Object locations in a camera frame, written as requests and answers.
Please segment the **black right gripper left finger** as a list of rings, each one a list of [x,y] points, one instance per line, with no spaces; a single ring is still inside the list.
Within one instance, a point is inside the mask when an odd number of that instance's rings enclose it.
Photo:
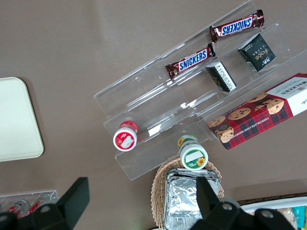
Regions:
[[[79,177],[55,204],[45,204],[32,215],[34,230],[72,230],[90,201],[89,181]]]

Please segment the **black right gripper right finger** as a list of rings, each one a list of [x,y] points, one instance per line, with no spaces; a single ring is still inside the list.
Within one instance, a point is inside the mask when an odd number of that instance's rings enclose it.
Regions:
[[[239,208],[228,200],[220,200],[204,177],[196,180],[197,204],[202,219],[194,224],[196,230],[237,230]]]

